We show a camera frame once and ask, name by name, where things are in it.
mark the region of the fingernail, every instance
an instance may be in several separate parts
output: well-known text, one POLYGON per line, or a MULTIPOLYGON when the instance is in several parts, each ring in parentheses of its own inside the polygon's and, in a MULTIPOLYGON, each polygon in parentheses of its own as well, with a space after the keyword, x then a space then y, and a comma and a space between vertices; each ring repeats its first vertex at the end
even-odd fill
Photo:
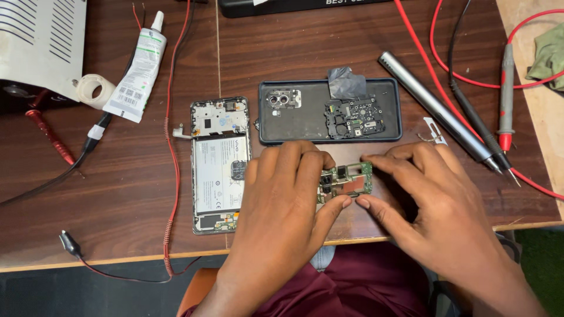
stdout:
POLYGON ((366 199, 357 198, 356 203, 361 205, 362 207, 364 207, 366 209, 370 208, 370 203, 366 199))
POLYGON ((347 197, 347 199, 343 202, 343 208, 347 208, 352 203, 353 203, 353 200, 350 197, 347 197))

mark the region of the white tube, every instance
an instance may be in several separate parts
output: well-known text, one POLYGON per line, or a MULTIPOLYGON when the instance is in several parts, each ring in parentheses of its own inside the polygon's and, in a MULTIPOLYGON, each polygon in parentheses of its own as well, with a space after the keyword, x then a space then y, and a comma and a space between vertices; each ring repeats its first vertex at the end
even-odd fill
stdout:
POLYGON ((104 77, 96 74, 88 74, 84 75, 78 81, 76 93, 81 102, 92 108, 102 110, 102 107, 108 102, 115 89, 116 86, 104 77), (100 94, 96 98, 92 98, 92 93, 98 87, 102 87, 100 94))
POLYGON ((131 67, 106 102, 104 111, 133 122, 141 121, 166 47, 166 38, 160 33, 162 17, 163 13, 157 12, 152 29, 141 29, 131 67))

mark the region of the red cable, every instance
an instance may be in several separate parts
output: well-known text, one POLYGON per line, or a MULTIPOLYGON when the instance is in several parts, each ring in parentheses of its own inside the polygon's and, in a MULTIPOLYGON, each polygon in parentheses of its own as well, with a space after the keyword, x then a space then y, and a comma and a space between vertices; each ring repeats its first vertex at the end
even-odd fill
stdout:
POLYGON ((188 265, 184 271, 180 272, 180 273, 175 273, 172 265, 170 264, 170 256, 169 256, 169 242, 170 242, 170 233, 172 231, 173 228, 173 222, 174 222, 174 215, 176 214, 177 208, 178 208, 178 197, 180 194, 180 168, 178 167, 178 159, 176 157, 176 154, 174 153, 174 148, 172 146, 172 144, 170 143, 170 134, 169 134, 169 114, 170 114, 170 96, 171 96, 171 86, 172 86, 172 81, 173 81, 173 73, 174 73, 174 57, 176 56, 177 53, 177 49, 178 49, 178 45, 180 44, 181 40, 182 40, 182 34, 184 34, 184 30, 186 29, 186 24, 188 23, 188 16, 190 13, 190 1, 188 1, 188 5, 186 7, 186 17, 184 18, 184 25, 182 26, 182 30, 180 31, 180 35, 178 36, 178 40, 176 42, 176 45, 174 46, 174 50, 173 50, 173 55, 171 58, 171 62, 170 62, 170 76, 169 76, 169 84, 168 84, 168 88, 166 91, 166 117, 165 117, 165 124, 164 124, 164 130, 165 130, 165 139, 166 142, 169 145, 169 150, 170 150, 170 154, 172 155, 173 158, 173 163, 174 163, 174 174, 176 177, 176 194, 175 194, 175 199, 174 199, 174 206, 172 209, 172 212, 170 213, 170 217, 169 220, 166 224, 166 230, 165 230, 165 237, 163 240, 163 255, 164 255, 164 261, 165 261, 165 267, 166 267, 166 271, 168 272, 169 276, 174 276, 174 275, 180 275, 182 273, 184 273, 191 265, 188 265))
MULTIPOLYGON (((437 4, 437 8, 435 9, 435 14, 433 15, 433 20, 431 21, 431 31, 430 31, 430 34, 429 34, 429 41, 430 41, 430 43, 431 43, 431 52, 433 53, 433 56, 435 56, 435 59, 437 60, 437 63, 439 63, 439 65, 440 65, 445 71, 448 72, 448 66, 445 65, 445 63, 440 59, 439 54, 437 53, 437 50, 436 50, 436 48, 435 48, 435 38, 434 38, 434 37, 435 37, 435 24, 436 24, 436 22, 437 22, 437 16, 439 15, 440 5, 441 5, 442 3, 443 3, 443 0, 439 0, 439 3, 437 4)), ((527 19, 524 20, 523 22, 519 23, 519 25, 517 25, 517 26, 513 29, 513 31, 512 31, 511 34, 509 35, 508 43, 511 43, 511 42, 512 42, 513 36, 514 36, 515 33, 517 32, 517 30, 519 30, 519 29, 523 26, 523 24, 529 22, 530 20, 532 20, 532 19, 534 19, 534 18, 536 18, 536 17, 543 16, 543 15, 547 15, 547 14, 552 14, 552 13, 564 13, 564 9, 548 10, 548 11, 544 11, 544 12, 541 12, 541 13, 537 13, 537 14, 535 14, 535 15, 533 15, 533 16, 527 18, 527 19)), ((470 83, 470 84, 472 84, 472 85, 476 85, 476 86, 480 86, 480 87, 486 87, 486 88, 494 88, 494 89, 499 89, 499 88, 501 88, 500 85, 492 85, 492 84, 490 84, 490 83, 483 83, 483 82, 473 81, 473 80, 470 80, 470 79, 468 79, 468 78, 466 78, 466 77, 464 77, 464 76, 462 76, 462 75, 460 75, 460 74, 457 74, 457 73, 453 73, 453 75, 454 75, 456 78, 458 78, 458 79, 460 79, 460 80, 462 80, 462 81, 464 81, 464 82, 470 83)), ((537 81, 537 82, 533 82, 533 83, 527 83, 527 84, 525 84, 525 85, 515 85, 514 88, 515 88, 515 89, 519 89, 519 88, 529 88, 529 87, 539 86, 539 85, 542 85, 542 84, 544 84, 544 83, 546 83, 546 82, 552 81, 552 80, 554 80, 554 79, 556 79, 556 78, 558 78, 558 77, 560 77, 560 76, 562 76, 562 75, 564 75, 564 71, 561 71, 561 72, 559 72, 558 74, 553 75, 553 76, 551 76, 551 77, 548 77, 548 78, 546 78, 546 79, 543 79, 543 80, 541 80, 541 81, 537 81)))
MULTIPOLYGON (((415 45, 417 46, 417 49, 419 50, 421 57, 425 61, 425 64, 427 65, 427 69, 431 73, 431 77, 433 78, 433 82, 435 83, 435 86, 439 90, 441 96, 443 96, 443 98, 447 102, 448 106, 450 107, 451 111, 460 119, 460 121, 464 125, 469 126, 468 122, 466 122, 466 120, 462 117, 460 112, 458 112, 458 110, 455 108, 455 106, 449 100, 447 94, 444 92, 443 87, 440 85, 440 82, 437 79, 437 74, 435 73, 435 70, 433 69, 433 66, 431 65, 431 61, 427 57, 427 53, 423 49, 423 46, 421 46, 421 42, 419 42, 419 39, 417 38, 415 31, 413 30, 413 27, 411 26, 411 23, 409 22, 409 19, 407 18, 406 12, 403 10, 403 6, 400 3, 400 0, 394 0, 394 3, 398 7, 399 14, 402 16, 403 22, 405 23, 407 30, 409 31, 409 35, 411 35, 411 38, 413 39, 415 45)), ((523 174, 521 174, 517 170, 515 170, 515 168, 512 168, 511 171, 513 172, 513 174, 515 174, 517 177, 521 178, 525 183, 529 184, 530 186, 534 187, 535 189, 537 189, 537 190, 539 190, 539 191, 541 191, 541 192, 543 192, 543 193, 545 193, 549 196, 564 200, 564 196, 559 195, 555 192, 552 192, 552 191, 542 187, 541 185, 536 184, 535 182, 526 178, 523 174)))
POLYGON ((137 21, 137 25, 139 26, 139 31, 141 31, 141 23, 139 23, 139 19, 137 18, 137 13, 135 13, 135 3, 131 3, 133 6, 133 15, 135 16, 135 20, 137 21))

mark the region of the ventilation slots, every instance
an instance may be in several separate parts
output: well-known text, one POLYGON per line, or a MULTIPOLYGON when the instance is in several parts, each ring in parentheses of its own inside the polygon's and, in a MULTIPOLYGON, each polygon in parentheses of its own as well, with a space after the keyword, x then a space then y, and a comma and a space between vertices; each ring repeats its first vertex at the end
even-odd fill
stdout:
POLYGON ((0 32, 33 45, 38 0, 0 0, 0 32))
POLYGON ((49 52, 69 64, 72 52, 72 33, 74 32, 73 21, 74 0, 53 0, 49 52))

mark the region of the phone battery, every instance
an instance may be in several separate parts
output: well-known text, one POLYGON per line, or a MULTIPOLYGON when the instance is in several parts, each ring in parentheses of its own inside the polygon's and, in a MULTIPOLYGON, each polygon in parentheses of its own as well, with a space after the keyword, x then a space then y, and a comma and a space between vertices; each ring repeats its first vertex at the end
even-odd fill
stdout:
POLYGON ((195 156, 197 214, 240 209, 248 159, 245 137, 198 140, 195 156))

